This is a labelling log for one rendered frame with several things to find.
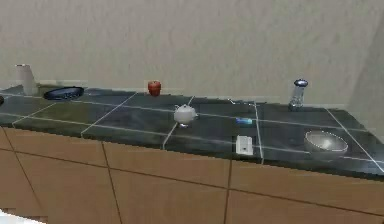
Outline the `brown kitchen counter cabinet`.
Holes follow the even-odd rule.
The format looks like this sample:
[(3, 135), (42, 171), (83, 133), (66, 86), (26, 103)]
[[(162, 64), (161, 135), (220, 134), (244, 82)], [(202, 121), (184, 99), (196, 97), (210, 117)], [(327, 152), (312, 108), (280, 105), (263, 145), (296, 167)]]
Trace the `brown kitchen counter cabinet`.
[[(384, 140), (346, 111), (103, 89), (2, 95), (0, 163), (49, 224), (384, 224)], [(198, 114), (188, 126), (174, 120), (183, 104)], [(312, 130), (348, 151), (314, 159)], [(251, 156), (235, 152), (238, 135)]]

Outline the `white round teapot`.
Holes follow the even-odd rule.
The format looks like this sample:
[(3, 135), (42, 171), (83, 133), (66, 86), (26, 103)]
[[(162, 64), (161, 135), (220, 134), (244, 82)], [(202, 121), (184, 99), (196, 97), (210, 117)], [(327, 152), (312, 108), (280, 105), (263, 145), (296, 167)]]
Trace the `white round teapot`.
[(196, 110), (187, 104), (175, 106), (174, 120), (179, 126), (188, 126), (197, 118), (197, 116), (198, 114), (196, 113)]

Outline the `dark blue plate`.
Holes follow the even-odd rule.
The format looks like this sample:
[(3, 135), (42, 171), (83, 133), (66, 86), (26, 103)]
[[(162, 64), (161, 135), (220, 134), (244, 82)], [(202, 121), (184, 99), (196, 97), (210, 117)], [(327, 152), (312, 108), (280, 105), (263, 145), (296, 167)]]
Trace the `dark blue plate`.
[(74, 100), (81, 97), (84, 94), (83, 87), (61, 87), (47, 91), (43, 94), (43, 98), (46, 100), (53, 101), (65, 101), (65, 100)]

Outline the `grey metal bowl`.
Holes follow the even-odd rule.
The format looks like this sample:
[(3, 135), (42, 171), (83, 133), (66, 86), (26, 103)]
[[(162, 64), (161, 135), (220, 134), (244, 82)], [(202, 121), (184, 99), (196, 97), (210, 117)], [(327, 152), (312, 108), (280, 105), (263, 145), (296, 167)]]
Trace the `grey metal bowl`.
[(341, 137), (322, 130), (312, 130), (304, 134), (304, 146), (317, 160), (335, 160), (343, 156), (349, 148)]

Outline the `clear glass shaker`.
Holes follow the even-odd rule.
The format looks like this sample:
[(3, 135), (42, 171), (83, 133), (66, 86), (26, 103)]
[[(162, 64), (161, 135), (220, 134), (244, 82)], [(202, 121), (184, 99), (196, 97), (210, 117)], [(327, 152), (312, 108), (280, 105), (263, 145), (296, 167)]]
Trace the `clear glass shaker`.
[(294, 81), (294, 85), (293, 94), (288, 104), (291, 111), (298, 110), (303, 106), (304, 90), (308, 86), (308, 82), (304, 79), (297, 79)]

